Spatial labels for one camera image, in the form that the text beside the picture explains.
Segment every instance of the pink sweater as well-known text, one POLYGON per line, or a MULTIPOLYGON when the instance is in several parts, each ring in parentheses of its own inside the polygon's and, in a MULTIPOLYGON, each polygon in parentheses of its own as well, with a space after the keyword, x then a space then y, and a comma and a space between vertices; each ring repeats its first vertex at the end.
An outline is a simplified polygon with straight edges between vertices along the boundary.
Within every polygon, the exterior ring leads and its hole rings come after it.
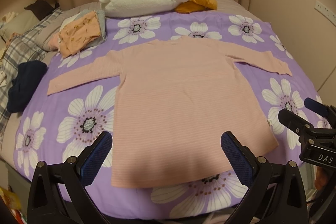
POLYGON ((251 86, 234 62, 292 75, 270 51, 182 37, 109 51, 51 80, 48 95, 120 75, 112 185, 174 185, 231 169, 220 144, 225 131, 232 131, 258 156, 278 146, 251 86))

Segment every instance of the flower center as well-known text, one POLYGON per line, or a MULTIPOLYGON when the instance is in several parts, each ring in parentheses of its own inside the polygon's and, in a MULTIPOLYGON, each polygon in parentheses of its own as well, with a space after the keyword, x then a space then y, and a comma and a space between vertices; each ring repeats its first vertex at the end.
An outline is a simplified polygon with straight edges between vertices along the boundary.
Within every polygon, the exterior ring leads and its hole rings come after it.
POLYGON ((83 133, 91 133, 92 134, 92 129, 97 125, 96 118, 95 117, 90 117, 86 118, 83 122, 82 125, 80 125, 80 128, 82 128, 83 133))
POLYGON ((134 25, 134 27, 133 27, 133 33, 140 32, 140 30, 141 30, 140 24, 134 25))
POLYGON ((214 175, 214 176, 210 176, 210 177, 207 177, 205 179, 202 179, 202 182, 204 184, 207 184, 207 182, 212 182, 213 180, 218 180, 219 179, 219 174, 217 175, 214 175))
POLYGON ((28 146, 31 142, 31 137, 30 136, 27 136, 26 139, 25 139, 25 146, 28 146))
POLYGON ((244 31, 244 33, 250 33, 250 27, 245 25, 243 27, 243 31, 244 31))
POLYGON ((290 102, 285 102, 285 107, 286 107, 286 109, 288 109, 289 111, 293 112, 293 107, 292 107, 292 105, 290 104, 290 102))
POLYGON ((286 49, 286 47, 279 41, 279 44, 285 49, 285 50, 287 50, 286 49))

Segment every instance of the floral bedsheet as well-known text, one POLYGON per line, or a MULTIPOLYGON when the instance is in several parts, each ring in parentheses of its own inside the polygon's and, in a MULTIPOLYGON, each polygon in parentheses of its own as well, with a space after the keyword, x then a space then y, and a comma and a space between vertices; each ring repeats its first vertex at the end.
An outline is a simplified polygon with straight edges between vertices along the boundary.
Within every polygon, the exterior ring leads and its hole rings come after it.
MULTIPOLYGON (((279 123, 279 110, 287 108, 315 126, 328 126, 325 120, 304 107, 306 97, 320 98, 269 23, 216 12, 188 15, 169 12, 139 18, 107 19, 106 32, 106 42, 97 47, 66 59, 55 56, 25 109, 16 133, 14 161, 17 170, 28 179, 32 179, 38 161, 45 160, 48 164, 63 162, 71 155, 79 155, 102 130, 113 132, 114 98, 119 77, 94 81, 47 97, 49 81, 91 63, 109 50, 121 50, 156 38, 208 37, 257 51, 272 51, 275 57, 288 63, 293 77, 266 72, 244 63, 237 64, 279 142, 279 147, 267 155, 269 161, 284 164, 294 160, 301 164, 298 136, 279 123)), ((112 160, 110 151, 95 181, 86 189, 98 208, 113 217, 166 219, 194 216, 233 206, 247 190, 233 171, 169 187, 116 188, 110 184, 112 160)), ((70 200, 65 187, 61 187, 61 191, 63 197, 70 200)))

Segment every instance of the wall outlet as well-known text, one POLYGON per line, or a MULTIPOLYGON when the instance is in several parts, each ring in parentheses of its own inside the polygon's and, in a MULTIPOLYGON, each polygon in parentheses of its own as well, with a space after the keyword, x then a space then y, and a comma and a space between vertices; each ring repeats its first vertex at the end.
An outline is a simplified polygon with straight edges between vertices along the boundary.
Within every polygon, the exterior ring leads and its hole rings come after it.
POLYGON ((315 10, 319 11, 322 15, 329 19, 332 24, 336 26, 336 14, 318 0, 315 4, 315 10))

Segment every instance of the navy blue cloth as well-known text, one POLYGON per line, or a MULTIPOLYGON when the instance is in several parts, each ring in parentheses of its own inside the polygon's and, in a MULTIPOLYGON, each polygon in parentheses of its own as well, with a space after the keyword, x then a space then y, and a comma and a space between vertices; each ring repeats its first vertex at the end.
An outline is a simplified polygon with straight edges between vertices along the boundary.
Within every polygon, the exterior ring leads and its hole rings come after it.
POLYGON ((57 8, 56 5, 55 5, 55 8, 53 8, 45 0, 36 0, 31 5, 24 7, 25 10, 31 10, 34 13, 34 15, 38 18, 38 20, 40 21, 44 19, 46 16, 52 14, 56 8, 57 8))
POLYGON ((8 91, 7 110, 10 113, 25 110, 46 72, 47 65, 39 60, 19 64, 17 77, 8 91))

